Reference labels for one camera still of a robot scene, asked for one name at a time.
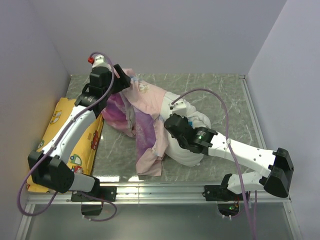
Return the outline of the pink pillowcase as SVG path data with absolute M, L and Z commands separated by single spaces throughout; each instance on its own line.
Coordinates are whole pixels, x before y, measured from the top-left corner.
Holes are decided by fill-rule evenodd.
M 166 90 L 141 80 L 131 68 L 124 68 L 130 77 L 130 87 L 121 93 L 134 112 L 136 145 L 136 173 L 158 177 L 162 174 L 162 160 L 169 146 L 164 119 L 161 117 Z

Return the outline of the aluminium rail frame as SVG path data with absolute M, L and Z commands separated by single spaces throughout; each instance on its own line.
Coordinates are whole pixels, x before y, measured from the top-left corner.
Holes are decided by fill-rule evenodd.
M 118 208 L 121 205 L 212 205 L 215 208 L 231 204 L 230 201 L 207 201 L 204 194 L 205 187 L 215 188 L 219 181 L 160 181 L 145 182 L 133 176 L 127 182 L 120 181 L 118 178 L 106 177 L 101 179 L 101 187 L 104 190 L 116 189 L 111 192 L 114 196 L 114 203 Z M 51 193 L 29 193 L 23 210 L 28 216 L 23 217 L 19 227 L 17 239 L 26 239 L 29 223 L 32 217 L 37 216 L 35 209 L 37 206 L 45 205 L 50 200 L 52 205 L 85 205 L 98 206 L 99 201 L 83 200 L 72 201 L 72 193 L 62 193 L 54 196 Z M 257 210 L 254 208 L 260 205 L 261 208 L 277 208 L 266 212 L 263 218 L 264 223 L 257 223 L 258 239 L 278 239 L 278 240 L 301 240 L 303 239 L 299 224 L 293 211 L 291 197 L 278 198 L 266 191 L 251 191 L 248 205 L 253 211 L 252 215 L 257 217 Z

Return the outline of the yellow car print pillow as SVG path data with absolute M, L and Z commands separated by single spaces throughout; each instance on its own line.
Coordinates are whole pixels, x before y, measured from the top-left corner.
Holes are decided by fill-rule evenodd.
M 71 118 L 78 114 L 74 108 L 75 101 L 66 97 L 58 101 L 37 152 L 49 150 Z M 87 112 L 72 123 L 51 153 L 52 156 L 58 155 L 75 174 L 69 191 L 92 191 L 96 180 L 90 174 L 102 128 L 102 115 L 95 118 L 94 113 Z

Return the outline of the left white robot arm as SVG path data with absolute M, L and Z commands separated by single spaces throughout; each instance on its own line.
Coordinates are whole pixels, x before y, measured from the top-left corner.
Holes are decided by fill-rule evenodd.
M 58 193 L 83 192 L 89 201 L 96 201 L 100 197 L 99 179 L 72 171 L 67 163 L 87 128 L 107 106 L 108 98 L 130 85 L 130 77 L 119 64 L 112 67 L 99 64 L 92 68 L 89 82 L 75 99 L 63 126 L 42 149 L 28 155 L 33 183 Z

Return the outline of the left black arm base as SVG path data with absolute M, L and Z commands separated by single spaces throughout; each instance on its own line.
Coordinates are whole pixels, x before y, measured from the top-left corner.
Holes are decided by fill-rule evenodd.
M 81 213 L 85 217 L 96 217 L 102 213 L 105 204 L 114 206 L 116 195 L 116 186 L 99 186 L 95 192 L 74 191 L 70 201 L 81 203 Z

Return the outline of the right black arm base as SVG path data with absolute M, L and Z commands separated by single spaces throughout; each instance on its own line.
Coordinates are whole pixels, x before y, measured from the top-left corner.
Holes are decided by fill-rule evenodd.
M 240 205 L 244 201 L 243 195 L 220 185 L 205 185 L 202 196 L 207 202 L 218 202 L 217 209 L 223 218 L 235 218 L 245 210 Z

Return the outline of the white pillow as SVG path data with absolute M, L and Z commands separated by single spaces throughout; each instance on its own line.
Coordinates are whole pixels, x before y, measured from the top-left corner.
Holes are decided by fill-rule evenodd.
M 164 95 L 160 115 L 165 121 L 169 117 L 169 104 L 177 99 L 179 95 L 167 91 Z M 183 100 L 186 105 L 186 116 L 189 122 L 192 123 L 193 128 L 206 127 L 211 128 L 210 119 L 203 113 L 197 111 L 196 107 L 190 104 L 187 100 Z M 187 149 L 183 149 L 179 146 L 178 141 L 173 138 L 167 131 L 168 146 L 165 150 L 165 154 L 170 158 L 187 167 L 198 166 L 203 159 L 203 154 L 193 153 Z

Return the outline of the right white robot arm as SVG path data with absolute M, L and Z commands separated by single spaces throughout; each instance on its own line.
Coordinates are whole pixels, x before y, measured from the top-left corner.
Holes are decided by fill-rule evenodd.
M 164 122 L 165 129 L 178 145 L 193 154 L 219 157 L 245 166 L 252 172 L 227 174 L 220 184 L 220 194 L 226 200 L 233 199 L 242 191 L 266 191 L 287 198 L 294 173 L 289 152 L 284 148 L 276 151 L 253 147 L 226 138 L 223 134 L 204 126 L 192 127 L 186 117 L 171 115 Z

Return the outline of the purple princess print pillowcase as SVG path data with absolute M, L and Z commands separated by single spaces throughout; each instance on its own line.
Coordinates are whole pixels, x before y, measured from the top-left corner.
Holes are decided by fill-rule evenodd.
M 101 114 L 109 126 L 135 139 L 137 160 L 164 157 L 168 140 L 159 117 L 139 110 L 121 92 L 109 97 Z

